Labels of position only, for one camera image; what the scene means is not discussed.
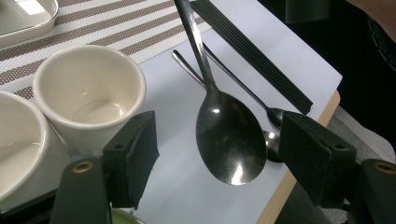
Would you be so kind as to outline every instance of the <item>bowl rim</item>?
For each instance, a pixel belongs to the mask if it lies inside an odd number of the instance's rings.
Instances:
[[[54,59],[58,58],[61,55],[64,55],[68,52],[75,51],[75,50],[103,50],[105,52],[110,52],[110,53],[116,53],[121,56],[121,58],[125,59],[128,61],[128,63],[136,70],[139,80],[140,80],[140,86],[141,89],[139,91],[139,94],[136,99],[136,103],[121,117],[118,117],[116,119],[113,119],[108,122],[102,122],[102,123],[94,123],[94,124],[89,124],[89,123],[81,123],[81,122],[76,122],[71,119],[67,119],[58,113],[56,113],[54,110],[52,110],[44,101],[41,91],[40,91],[40,78],[42,71],[46,69],[47,66],[53,61]],[[71,48],[67,49],[62,49],[51,56],[49,56],[40,66],[37,68],[35,72],[35,78],[33,80],[33,96],[37,102],[38,107],[43,111],[44,115],[48,117],[49,119],[56,120],[62,125],[69,127],[69,128],[78,128],[81,130],[93,130],[93,129],[105,129],[108,127],[116,126],[120,123],[123,123],[125,120],[129,119],[132,115],[134,115],[138,109],[141,107],[141,105],[144,103],[146,99],[146,94],[147,94],[147,82],[146,78],[143,74],[143,71],[139,67],[139,65],[128,55],[116,50],[112,49],[110,47],[105,47],[105,46],[98,46],[98,45],[81,45],[81,46],[74,46]]]
[[[8,186],[6,188],[6,190],[0,192],[0,202],[1,202],[4,199],[6,199],[8,196],[13,194],[15,191],[20,189],[21,186],[24,183],[26,183],[26,181],[33,175],[33,173],[37,169],[37,167],[40,164],[40,162],[42,161],[46,151],[48,150],[48,144],[49,144],[48,134],[49,134],[50,126],[48,124],[46,117],[41,112],[41,110],[31,101],[29,101],[19,95],[16,95],[16,94],[13,94],[10,92],[5,92],[5,91],[0,91],[0,97],[8,98],[8,99],[16,102],[17,104],[23,105],[27,109],[29,109],[33,113],[33,115],[37,121],[39,130],[40,130],[39,148],[38,148],[35,156],[32,159],[32,163],[26,170],[24,170],[21,173],[21,176],[19,176],[19,178],[12,185]]]

